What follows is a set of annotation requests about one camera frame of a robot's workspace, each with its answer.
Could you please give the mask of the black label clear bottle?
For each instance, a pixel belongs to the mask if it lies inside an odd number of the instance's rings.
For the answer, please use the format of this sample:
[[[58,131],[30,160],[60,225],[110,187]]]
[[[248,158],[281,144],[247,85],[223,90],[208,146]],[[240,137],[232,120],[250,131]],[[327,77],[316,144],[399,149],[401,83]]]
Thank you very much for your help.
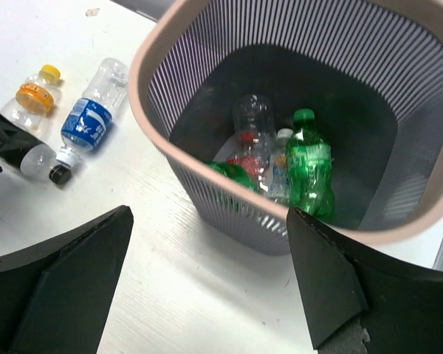
[[[56,152],[41,141],[6,147],[0,158],[29,180],[49,181],[61,187],[72,177],[71,169],[60,164]]]

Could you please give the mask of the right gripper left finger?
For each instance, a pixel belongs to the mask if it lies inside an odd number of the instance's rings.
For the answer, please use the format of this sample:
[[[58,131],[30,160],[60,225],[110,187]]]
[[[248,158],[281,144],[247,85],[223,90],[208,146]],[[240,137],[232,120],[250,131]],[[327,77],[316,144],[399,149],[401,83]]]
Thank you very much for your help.
[[[119,206],[0,256],[0,353],[96,353],[133,225]]]

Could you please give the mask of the green plastic bottle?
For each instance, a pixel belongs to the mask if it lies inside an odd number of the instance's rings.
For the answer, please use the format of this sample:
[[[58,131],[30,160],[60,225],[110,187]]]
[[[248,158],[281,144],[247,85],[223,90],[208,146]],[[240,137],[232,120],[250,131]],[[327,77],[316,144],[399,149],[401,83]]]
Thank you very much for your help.
[[[230,164],[228,162],[206,162],[205,164],[216,172],[237,182],[247,189],[256,193],[259,192],[258,185],[252,180],[250,175],[243,167],[238,166],[237,164]]]
[[[316,128],[313,110],[297,110],[293,125],[285,152],[290,205],[328,223],[335,209],[330,144]]]

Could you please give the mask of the orange cap small bottle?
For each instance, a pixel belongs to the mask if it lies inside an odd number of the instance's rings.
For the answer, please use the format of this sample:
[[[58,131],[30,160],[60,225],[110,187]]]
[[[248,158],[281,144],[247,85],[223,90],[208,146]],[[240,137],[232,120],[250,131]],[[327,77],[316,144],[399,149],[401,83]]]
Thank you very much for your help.
[[[40,135],[60,98],[61,73],[55,66],[45,64],[24,80],[0,113],[19,128]]]

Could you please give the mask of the red label red cap bottle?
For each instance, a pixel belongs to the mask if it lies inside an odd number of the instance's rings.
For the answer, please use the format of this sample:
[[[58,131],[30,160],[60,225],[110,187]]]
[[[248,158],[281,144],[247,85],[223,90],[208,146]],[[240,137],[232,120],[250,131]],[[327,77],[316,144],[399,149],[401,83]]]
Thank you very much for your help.
[[[226,162],[242,167],[250,178],[260,182],[264,178],[267,166],[265,139],[252,131],[238,134],[238,147],[231,153]]]

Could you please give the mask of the white cap labelled bottle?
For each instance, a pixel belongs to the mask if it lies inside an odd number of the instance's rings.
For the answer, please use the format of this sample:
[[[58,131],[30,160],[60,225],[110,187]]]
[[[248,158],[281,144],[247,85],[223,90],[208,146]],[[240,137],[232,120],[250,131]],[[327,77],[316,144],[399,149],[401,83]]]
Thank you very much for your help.
[[[286,144],[293,134],[290,128],[277,132],[275,145],[269,162],[267,197],[278,204],[288,205],[290,197],[289,177],[286,163]]]

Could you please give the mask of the blue label clear bottle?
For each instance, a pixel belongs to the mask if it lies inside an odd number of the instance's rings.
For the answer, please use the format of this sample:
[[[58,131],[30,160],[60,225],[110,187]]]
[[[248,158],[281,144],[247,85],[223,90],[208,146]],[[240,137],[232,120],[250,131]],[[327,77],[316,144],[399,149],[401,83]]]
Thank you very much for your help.
[[[62,124],[59,163],[72,169],[81,154],[99,147],[120,114],[127,92],[128,67],[117,59],[104,59]]]

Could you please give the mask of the clear unlabelled plastic bottle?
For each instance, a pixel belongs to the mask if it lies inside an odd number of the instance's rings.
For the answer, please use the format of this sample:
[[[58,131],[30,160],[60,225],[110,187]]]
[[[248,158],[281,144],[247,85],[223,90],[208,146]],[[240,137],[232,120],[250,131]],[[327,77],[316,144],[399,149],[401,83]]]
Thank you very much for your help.
[[[267,170],[275,142],[275,123],[270,99],[260,94],[248,94],[240,98],[233,106],[233,124],[237,140],[242,131],[252,131],[265,139]]]

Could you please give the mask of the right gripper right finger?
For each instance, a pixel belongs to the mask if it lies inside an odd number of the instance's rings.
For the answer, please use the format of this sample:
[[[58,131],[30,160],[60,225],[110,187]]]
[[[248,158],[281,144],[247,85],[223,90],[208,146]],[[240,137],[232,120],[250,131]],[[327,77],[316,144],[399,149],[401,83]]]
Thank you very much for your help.
[[[291,208],[289,246],[319,353],[443,353],[443,271],[383,254]]]

